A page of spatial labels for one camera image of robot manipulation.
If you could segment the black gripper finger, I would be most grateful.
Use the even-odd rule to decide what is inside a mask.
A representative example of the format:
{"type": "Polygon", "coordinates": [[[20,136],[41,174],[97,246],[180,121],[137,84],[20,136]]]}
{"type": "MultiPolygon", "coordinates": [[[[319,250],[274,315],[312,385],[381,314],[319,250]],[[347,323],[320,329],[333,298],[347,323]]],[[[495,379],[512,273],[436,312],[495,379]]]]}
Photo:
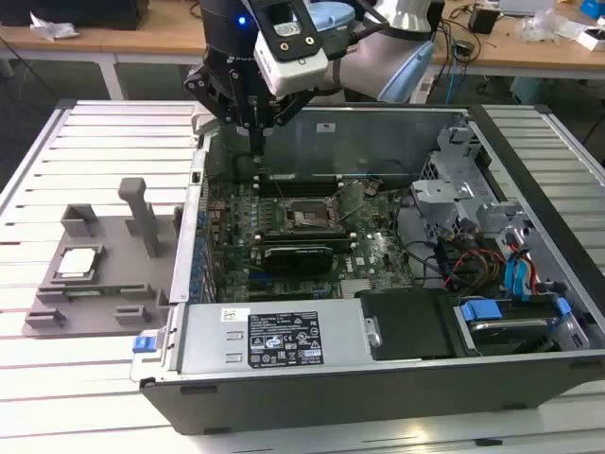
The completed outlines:
{"type": "Polygon", "coordinates": [[[251,155],[260,155],[260,129],[247,86],[246,72],[240,67],[213,68],[202,64],[185,79],[183,88],[222,124],[235,125],[247,135],[251,155]]]}
{"type": "Polygon", "coordinates": [[[266,146],[266,132],[284,126],[315,96],[315,90],[302,90],[284,97],[265,90],[257,97],[257,155],[262,156],[266,146]]]}

